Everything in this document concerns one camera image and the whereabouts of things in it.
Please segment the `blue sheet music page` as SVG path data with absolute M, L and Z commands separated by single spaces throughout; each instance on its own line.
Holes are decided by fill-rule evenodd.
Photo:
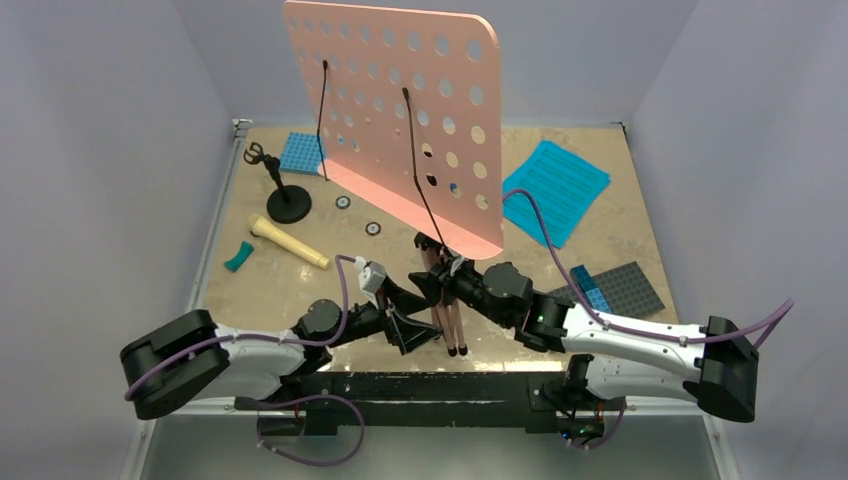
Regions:
M 545 236 L 560 249 L 592 203 L 611 183 L 610 175 L 550 140 L 542 140 L 528 159 L 503 181 L 503 192 L 521 189 L 533 197 L 547 231 L 543 232 L 525 195 L 503 204 L 504 217 L 539 244 Z

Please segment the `beige toy microphone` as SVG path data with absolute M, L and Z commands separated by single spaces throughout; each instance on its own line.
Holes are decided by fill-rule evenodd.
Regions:
M 252 235 L 264 238 L 276 244 L 307 263 L 321 269 L 327 269 L 329 267 L 330 260 L 327 256 L 308 246 L 301 240 L 298 240 L 294 236 L 284 232 L 281 228 L 275 226 L 268 218 L 262 215 L 250 215 L 247 220 L 247 226 Z

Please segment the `pink music stand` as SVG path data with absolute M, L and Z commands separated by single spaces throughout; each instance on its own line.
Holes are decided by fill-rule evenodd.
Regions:
M 470 13 L 317 1 L 287 1 L 282 16 L 329 178 L 458 255 L 499 255 L 493 26 Z

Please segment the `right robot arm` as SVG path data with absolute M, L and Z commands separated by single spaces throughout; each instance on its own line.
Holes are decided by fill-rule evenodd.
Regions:
M 759 352 L 726 318 L 700 326 L 598 312 L 537 291 L 509 262 L 484 273 L 470 261 L 441 264 L 408 278 L 430 303 L 459 300 L 531 350 L 571 353 L 561 392 L 573 406 L 659 397 L 732 422 L 755 419 Z

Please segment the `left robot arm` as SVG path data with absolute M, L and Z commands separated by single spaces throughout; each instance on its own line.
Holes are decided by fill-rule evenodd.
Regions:
M 310 375 L 331 349 L 382 335 L 403 355 L 441 336 L 413 319 L 426 301 L 396 285 L 363 305 L 313 302 L 290 328 L 239 330 L 192 310 L 130 342 L 119 353 L 128 383 L 124 395 L 141 420 L 167 416 L 191 401 L 243 397 L 284 409 L 297 399 L 294 377 Z

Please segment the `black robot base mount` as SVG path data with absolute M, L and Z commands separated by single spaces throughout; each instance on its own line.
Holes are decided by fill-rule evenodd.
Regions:
M 591 445 L 613 430 L 619 399 L 581 391 L 563 372 L 319 372 L 284 377 L 238 411 L 261 416 L 271 437 L 334 435 L 341 427 L 519 428 Z

